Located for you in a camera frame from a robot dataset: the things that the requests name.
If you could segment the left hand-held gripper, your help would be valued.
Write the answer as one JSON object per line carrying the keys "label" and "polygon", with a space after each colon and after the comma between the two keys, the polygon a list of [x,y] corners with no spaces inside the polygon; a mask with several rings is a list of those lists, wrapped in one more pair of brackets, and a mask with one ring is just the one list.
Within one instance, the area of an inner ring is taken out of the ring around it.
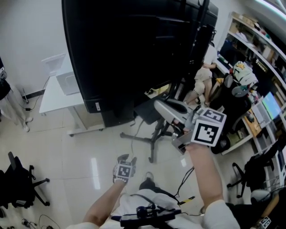
{"label": "left hand-held gripper", "polygon": [[137,157],[134,157],[131,162],[126,161],[128,157],[129,154],[123,154],[118,157],[118,162],[113,169],[113,183],[123,181],[127,184],[130,178],[134,176]]}

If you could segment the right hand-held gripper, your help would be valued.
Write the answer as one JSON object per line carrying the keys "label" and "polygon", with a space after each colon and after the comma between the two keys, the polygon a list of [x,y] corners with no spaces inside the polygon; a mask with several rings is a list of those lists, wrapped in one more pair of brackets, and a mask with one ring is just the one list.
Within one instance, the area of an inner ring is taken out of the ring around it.
{"label": "right hand-held gripper", "polygon": [[221,136],[227,115],[209,107],[188,107],[184,102],[168,99],[155,100],[156,111],[171,124],[177,121],[172,135],[172,145],[185,153],[191,143],[214,147]]}

